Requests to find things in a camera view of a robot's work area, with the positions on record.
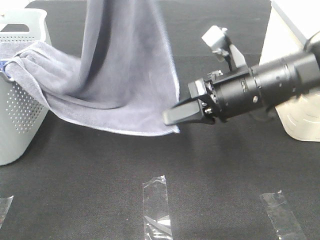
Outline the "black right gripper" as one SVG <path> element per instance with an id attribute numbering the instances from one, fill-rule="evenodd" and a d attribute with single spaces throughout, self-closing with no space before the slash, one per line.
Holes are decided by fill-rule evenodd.
<path id="1" fill-rule="evenodd" d="M 182 123 L 214 124 L 216 119 L 228 119 L 261 109 L 263 81 L 260 67 L 242 67 L 224 75 L 212 72 L 207 79 L 200 78 L 188 84 L 188 102 L 162 113 L 166 126 Z"/>

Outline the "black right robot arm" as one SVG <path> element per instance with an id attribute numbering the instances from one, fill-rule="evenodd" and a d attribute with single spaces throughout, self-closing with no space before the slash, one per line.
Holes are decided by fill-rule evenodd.
<path id="1" fill-rule="evenodd" d="M 309 50 L 249 67 L 245 57 L 216 25 L 201 37 L 213 54 L 226 61 L 229 72 L 212 71 L 188 84 L 189 98 L 163 112 L 167 126 L 214 124 L 260 108 L 271 109 L 320 85 L 320 44 Z"/>

